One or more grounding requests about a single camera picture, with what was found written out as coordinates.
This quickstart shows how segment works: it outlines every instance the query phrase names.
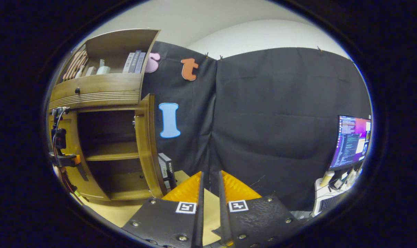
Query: keyboard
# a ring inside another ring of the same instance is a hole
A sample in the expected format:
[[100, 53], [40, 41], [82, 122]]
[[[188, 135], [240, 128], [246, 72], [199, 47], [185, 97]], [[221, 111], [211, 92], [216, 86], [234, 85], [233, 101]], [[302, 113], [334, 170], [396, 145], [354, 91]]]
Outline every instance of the keyboard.
[[327, 207], [334, 207], [337, 201], [344, 197], [345, 194], [339, 194], [331, 198], [320, 201], [319, 212], [322, 212]]

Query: black curtain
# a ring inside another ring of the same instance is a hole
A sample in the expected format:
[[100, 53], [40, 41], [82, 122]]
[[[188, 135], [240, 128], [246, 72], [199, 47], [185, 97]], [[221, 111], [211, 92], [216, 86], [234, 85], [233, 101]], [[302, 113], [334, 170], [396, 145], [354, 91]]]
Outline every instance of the black curtain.
[[[141, 97], [155, 94], [155, 136], [159, 153], [172, 159], [175, 171], [188, 175], [208, 171], [210, 133], [215, 107], [216, 60], [192, 50], [157, 41], [152, 53], [160, 54], [159, 67], [145, 73]], [[194, 58], [199, 65], [193, 69], [196, 79], [185, 80], [181, 60]], [[163, 113], [161, 103], [176, 103], [176, 125], [181, 132], [174, 138], [163, 138]]]
[[[144, 76], [142, 97], [156, 94], [158, 152], [189, 175], [204, 171], [218, 194], [222, 169], [290, 210], [312, 210], [314, 181], [336, 145], [337, 116], [368, 118], [369, 96], [353, 62], [318, 49], [277, 48], [215, 61], [164, 42], [157, 71]], [[182, 59], [194, 58], [196, 80], [185, 80]], [[177, 103], [181, 135], [162, 138], [158, 104]]]

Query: computer monitor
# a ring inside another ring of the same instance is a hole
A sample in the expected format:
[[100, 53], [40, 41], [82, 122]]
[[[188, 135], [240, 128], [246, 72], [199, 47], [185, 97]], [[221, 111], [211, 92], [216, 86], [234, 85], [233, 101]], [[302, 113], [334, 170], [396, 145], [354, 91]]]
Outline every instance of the computer monitor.
[[362, 162], [371, 137], [371, 120], [339, 115], [338, 136], [328, 171], [349, 168]]

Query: black metal plate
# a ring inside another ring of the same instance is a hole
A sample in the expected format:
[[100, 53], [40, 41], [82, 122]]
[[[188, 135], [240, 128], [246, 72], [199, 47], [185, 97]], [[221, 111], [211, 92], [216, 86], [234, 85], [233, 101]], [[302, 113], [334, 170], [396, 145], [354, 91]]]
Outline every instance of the black metal plate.
[[89, 179], [88, 179], [88, 177], [86, 175], [86, 172], [84, 171], [83, 166], [81, 165], [81, 163], [79, 163], [77, 165], [77, 169], [78, 169], [78, 172], [80, 173], [81, 177], [83, 178], [83, 180], [85, 180], [86, 182], [88, 182]]
[[229, 214], [227, 202], [225, 199], [225, 189], [224, 189], [224, 178], [222, 176], [222, 171], [218, 172], [218, 186], [219, 186], [219, 203], [220, 203], [220, 214], [221, 214], [221, 244], [226, 245], [232, 241], [232, 231], [230, 228]]
[[[193, 247], [193, 231], [199, 213], [176, 213], [179, 202], [156, 198], [148, 199], [143, 206], [123, 226], [123, 229], [145, 240], [153, 240], [160, 246], [175, 248]], [[186, 236], [187, 241], [178, 237]]]
[[273, 196], [246, 201], [248, 210], [229, 212], [236, 247], [269, 247], [282, 241], [301, 226], [290, 211]]
[[201, 172], [199, 183], [198, 207], [196, 209], [196, 226], [193, 238], [195, 247], [202, 247], [202, 234], [204, 231], [204, 172]]

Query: red wire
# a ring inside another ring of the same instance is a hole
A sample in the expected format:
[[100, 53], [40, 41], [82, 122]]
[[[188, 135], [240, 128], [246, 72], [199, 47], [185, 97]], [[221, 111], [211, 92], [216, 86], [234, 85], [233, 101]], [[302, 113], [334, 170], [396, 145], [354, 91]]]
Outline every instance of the red wire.
[[62, 180], [63, 180], [63, 182], [65, 183], [65, 185], [67, 185], [68, 186], [68, 188], [69, 188], [69, 190], [72, 192], [72, 194], [75, 196], [75, 198], [82, 204], [82, 205], [84, 205], [84, 203], [80, 200], [80, 198], [78, 198], [78, 196], [77, 195], [75, 195], [75, 192], [71, 189], [71, 187], [70, 187], [70, 185], [68, 184], [68, 182], [67, 182], [67, 179], [65, 179], [64, 177], [63, 177], [63, 173], [62, 173], [62, 171], [60, 170], [60, 168], [59, 168], [59, 171], [60, 171], [60, 174], [61, 174], [61, 176], [62, 176]]

